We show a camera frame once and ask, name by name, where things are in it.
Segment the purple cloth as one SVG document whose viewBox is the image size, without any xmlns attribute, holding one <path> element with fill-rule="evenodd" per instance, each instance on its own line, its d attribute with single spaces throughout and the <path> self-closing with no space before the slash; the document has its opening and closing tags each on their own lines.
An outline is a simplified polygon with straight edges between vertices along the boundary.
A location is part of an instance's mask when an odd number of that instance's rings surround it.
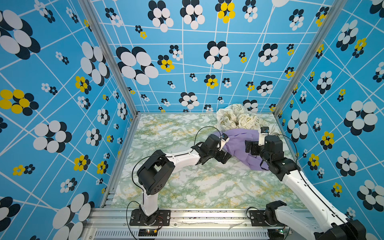
<svg viewBox="0 0 384 240">
<path fill-rule="evenodd" d="M 263 163 L 261 165 L 262 158 L 260 156 L 253 156 L 250 153 L 245 152 L 245 141 L 259 141 L 258 130 L 232 129 L 225 131 L 224 134 L 228 135 L 230 138 L 230 140 L 223 147 L 226 152 L 230 153 L 233 157 L 236 157 L 251 170 L 269 170 L 267 163 Z"/>
</svg>

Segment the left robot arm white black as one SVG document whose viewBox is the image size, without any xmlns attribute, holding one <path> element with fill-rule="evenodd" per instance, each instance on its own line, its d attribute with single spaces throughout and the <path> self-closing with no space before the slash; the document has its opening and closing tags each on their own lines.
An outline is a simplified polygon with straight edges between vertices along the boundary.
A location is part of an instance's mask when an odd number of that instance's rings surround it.
<svg viewBox="0 0 384 240">
<path fill-rule="evenodd" d="M 147 219 L 157 217 L 158 193 L 175 170 L 204 165 L 210 159 L 226 164 L 232 157 L 224 151 L 224 146 L 229 140 L 226 134 L 219 136 L 211 134 L 205 142 L 199 142 L 181 153 L 166 154 L 161 150 L 155 151 L 137 172 L 139 184 L 144 188 L 143 203 L 139 208 L 140 215 Z"/>
</svg>

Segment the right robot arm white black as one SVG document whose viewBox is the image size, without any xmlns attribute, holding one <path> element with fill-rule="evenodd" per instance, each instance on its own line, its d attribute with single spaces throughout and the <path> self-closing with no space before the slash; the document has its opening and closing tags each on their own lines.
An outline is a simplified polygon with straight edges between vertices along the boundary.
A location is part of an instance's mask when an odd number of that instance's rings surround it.
<svg viewBox="0 0 384 240">
<path fill-rule="evenodd" d="M 308 180 L 300 167 L 284 155 L 278 136 L 260 136 L 258 141 L 246 141 L 245 151 L 260 156 L 269 170 L 289 187 L 315 221 L 311 222 L 282 201 L 266 205 L 265 218 L 270 225 L 286 225 L 307 240 L 364 240 L 366 228 L 359 220 L 351 220 L 333 206 Z"/>
</svg>

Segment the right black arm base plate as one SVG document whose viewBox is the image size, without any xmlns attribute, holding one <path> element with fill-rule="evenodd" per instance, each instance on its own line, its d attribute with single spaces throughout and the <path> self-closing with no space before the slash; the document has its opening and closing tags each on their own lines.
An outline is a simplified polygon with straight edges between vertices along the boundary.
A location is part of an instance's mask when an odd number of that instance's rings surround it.
<svg viewBox="0 0 384 240">
<path fill-rule="evenodd" d="M 251 221 L 253 227 L 286 227 L 286 225 L 277 220 L 273 220 L 270 216 L 266 215 L 265 211 L 250 209 L 246 211 L 246 216 Z"/>
</svg>

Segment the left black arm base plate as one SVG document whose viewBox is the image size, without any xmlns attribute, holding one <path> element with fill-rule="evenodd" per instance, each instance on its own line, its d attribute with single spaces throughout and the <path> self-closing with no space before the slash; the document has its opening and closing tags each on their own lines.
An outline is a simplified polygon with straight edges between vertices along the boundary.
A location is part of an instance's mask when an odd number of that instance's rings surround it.
<svg viewBox="0 0 384 240">
<path fill-rule="evenodd" d="M 171 220 L 170 210 L 157 210 L 150 216 L 146 216 L 141 209 L 135 209 L 131 213 L 130 226 L 169 226 Z"/>
</svg>

